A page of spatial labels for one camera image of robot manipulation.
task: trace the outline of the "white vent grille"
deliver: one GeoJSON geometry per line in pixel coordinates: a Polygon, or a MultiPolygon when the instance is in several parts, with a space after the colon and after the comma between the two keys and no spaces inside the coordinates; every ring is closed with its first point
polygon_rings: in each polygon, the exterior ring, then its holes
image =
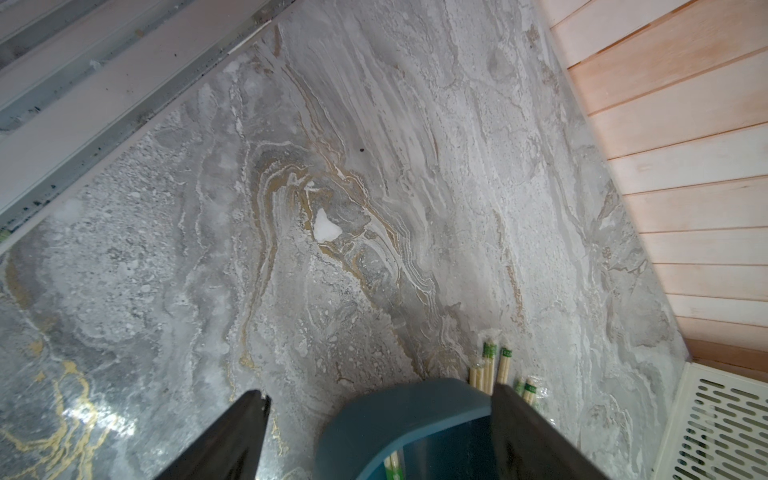
{"type": "Polygon", "coordinates": [[[656,480],[768,478],[768,383],[688,363],[656,480]]]}

